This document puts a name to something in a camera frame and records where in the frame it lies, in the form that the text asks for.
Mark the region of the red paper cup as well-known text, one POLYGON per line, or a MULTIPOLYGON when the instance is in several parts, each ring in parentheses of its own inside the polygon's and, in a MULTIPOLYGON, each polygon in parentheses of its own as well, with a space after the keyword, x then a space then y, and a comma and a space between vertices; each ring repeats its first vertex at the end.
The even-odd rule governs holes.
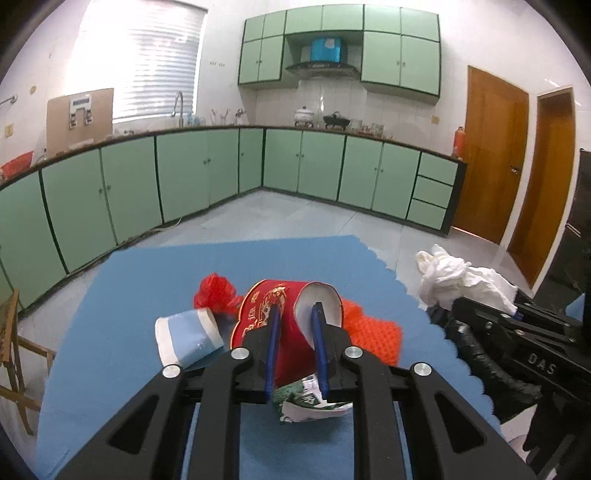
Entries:
POLYGON ((342 299, 337 290, 323 282, 262 280, 250 288, 238 309, 238 323, 230 336, 230 347, 242 346, 245 334, 266 326, 273 305, 280 307, 280 343, 274 385, 296 382, 315 372, 311 309, 322 304, 325 321, 342 326, 342 299))

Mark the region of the orange foam net sleeve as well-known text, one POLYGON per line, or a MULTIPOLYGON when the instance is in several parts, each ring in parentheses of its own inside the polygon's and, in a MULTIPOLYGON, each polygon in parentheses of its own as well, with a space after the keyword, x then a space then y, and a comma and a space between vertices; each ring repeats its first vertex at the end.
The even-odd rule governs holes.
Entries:
POLYGON ((352 300, 342 300, 342 328, 352 343, 367 350, 390 366, 399 364, 403 330, 393 321, 370 317, 352 300))

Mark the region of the red plastic bag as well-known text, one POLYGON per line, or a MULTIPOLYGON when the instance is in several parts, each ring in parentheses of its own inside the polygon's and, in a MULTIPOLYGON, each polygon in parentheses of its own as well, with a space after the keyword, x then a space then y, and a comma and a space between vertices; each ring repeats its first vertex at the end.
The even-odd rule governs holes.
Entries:
POLYGON ((238 316, 242 296, 235 286, 217 273, 211 273, 201 280, 197 293, 193 296, 193 308, 208 308, 214 314, 238 316))

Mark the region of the blue white paper cup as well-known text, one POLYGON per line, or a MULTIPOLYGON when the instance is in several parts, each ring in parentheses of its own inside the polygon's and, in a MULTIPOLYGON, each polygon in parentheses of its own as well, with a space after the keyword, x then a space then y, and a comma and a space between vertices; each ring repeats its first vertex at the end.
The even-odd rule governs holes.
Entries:
POLYGON ((159 317, 154 335, 163 367, 187 368, 224 345, 214 314, 208 308, 159 317))

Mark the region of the white tissue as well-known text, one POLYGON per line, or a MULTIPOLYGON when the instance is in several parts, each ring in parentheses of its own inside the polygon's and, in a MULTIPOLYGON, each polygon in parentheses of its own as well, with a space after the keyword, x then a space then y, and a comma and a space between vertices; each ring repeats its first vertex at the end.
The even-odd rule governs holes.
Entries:
POLYGON ((465 297, 509 315, 517 312, 518 287, 494 269, 473 266, 438 244, 431 252, 419 251, 415 259, 422 274, 419 297, 428 307, 451 310, 457 299, 465 297))

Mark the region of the green lower kitchen cabinets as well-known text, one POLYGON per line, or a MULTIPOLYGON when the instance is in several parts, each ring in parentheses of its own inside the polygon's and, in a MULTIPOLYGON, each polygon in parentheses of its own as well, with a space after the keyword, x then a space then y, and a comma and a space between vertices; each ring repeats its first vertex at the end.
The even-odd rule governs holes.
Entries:
POLYGON ((1 295, 29 308, 112 251, 259 189, 444 236, 467 172, 380 138, 263 126, 146 133, 61 154, 1 188, 1 295))

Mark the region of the green kitchen cabinets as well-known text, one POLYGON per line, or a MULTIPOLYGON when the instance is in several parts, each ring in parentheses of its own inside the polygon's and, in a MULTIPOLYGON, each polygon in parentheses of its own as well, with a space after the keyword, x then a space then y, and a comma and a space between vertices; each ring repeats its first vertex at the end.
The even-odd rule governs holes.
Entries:
POLYGON ((1 188, 1 295, 29 308, 112 251, 259 189, 444 236, 467 172, 380 138, 263 126, 146 133, 61 154, 1 188))
POLYGON ((436 104, 442 81, 438 15, 335 4, 245 20, 239 86, 287 88, 329 77, 352 78, 369 91, 436 104))

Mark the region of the green white crumpled carton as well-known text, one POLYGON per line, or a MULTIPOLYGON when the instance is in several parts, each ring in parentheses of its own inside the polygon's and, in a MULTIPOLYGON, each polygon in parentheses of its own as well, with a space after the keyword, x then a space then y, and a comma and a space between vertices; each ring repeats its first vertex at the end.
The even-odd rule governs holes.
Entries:
POLYGON ((276 388, 271 399, 281 423, 304 423, 339 418, 353 409, 352 403, 331 403, 325 400, 315 374, 276 388))

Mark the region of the blue felt table mat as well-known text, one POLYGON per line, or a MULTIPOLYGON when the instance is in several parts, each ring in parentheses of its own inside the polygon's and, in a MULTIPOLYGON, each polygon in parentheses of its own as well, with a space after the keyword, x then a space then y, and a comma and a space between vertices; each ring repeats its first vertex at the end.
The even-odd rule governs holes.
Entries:
POLYGON ((400 363, 429 363, 491 425, 482 382, 458 358, 396 274, 353 236, 132 248, 98 271, 58 349, 45 387, 35 473, 54 478, 161 368, 155 321, 191 307, 199 283, 222 275, 245 293, 263 279, 321 281, 403 330, 400 363))

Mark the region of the white cooking pot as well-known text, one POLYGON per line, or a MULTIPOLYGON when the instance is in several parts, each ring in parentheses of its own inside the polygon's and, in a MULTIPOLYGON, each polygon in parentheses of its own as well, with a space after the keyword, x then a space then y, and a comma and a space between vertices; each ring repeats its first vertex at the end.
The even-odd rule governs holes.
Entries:
POLYGON ((294 125, 297 127, 312 128, 315 126, 315 112, 307 107, 294 111, 294 125))

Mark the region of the red thermos bottle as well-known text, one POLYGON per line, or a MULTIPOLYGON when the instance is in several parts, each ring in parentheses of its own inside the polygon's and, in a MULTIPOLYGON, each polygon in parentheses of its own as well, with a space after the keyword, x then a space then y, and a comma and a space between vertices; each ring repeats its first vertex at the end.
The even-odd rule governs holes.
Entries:
POLYGON ((459 126, 454 135, 452 156, 457 159, 464 157, 466 132, 463 126, 459 126))

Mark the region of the black range hood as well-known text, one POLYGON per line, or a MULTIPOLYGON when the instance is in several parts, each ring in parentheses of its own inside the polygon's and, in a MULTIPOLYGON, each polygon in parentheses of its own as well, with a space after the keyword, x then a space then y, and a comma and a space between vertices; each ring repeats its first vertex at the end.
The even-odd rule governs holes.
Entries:
POLYGON ((300 79, 353 78, 359 80, 360 71, 355 66, 339 62, 308 61, 290 65, 287 72, 300 79))

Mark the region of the blue box on hood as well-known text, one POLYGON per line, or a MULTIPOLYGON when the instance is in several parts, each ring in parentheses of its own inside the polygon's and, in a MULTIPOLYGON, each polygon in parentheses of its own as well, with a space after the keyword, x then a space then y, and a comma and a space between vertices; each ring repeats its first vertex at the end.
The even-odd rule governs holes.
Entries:
POLYGON ((338 37, 322 37, 311 41, 312 62, 342 61, 342 39, 338 37))

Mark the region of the wooden woven chair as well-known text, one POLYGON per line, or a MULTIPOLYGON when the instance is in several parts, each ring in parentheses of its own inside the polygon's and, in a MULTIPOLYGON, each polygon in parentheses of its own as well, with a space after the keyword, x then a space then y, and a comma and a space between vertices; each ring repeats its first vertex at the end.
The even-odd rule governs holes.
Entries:
POLYGON ((26 394, 26 385, 20 358, 20 348, 32 352, 46 361, 47 372, 51 371, 56 352, 18 334, 19 290, 14 290, 1 304, 1 367, 6 370, 10 387, 1 387, 1 397, 13 402, 18 410, 25 432, 34 434, 27 411, 39 413, 41 402, 26 394))

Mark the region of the white window blinds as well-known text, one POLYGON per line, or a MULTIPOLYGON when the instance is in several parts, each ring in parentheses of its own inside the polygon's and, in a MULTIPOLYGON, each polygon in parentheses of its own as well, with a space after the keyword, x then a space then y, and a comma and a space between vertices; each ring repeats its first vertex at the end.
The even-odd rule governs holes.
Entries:
POLYGON ((113 118, 171 116, 183 93, 184 113, 193 106, 201 30, 207 11, 179 1, 130 1, 118 41, 113 118))

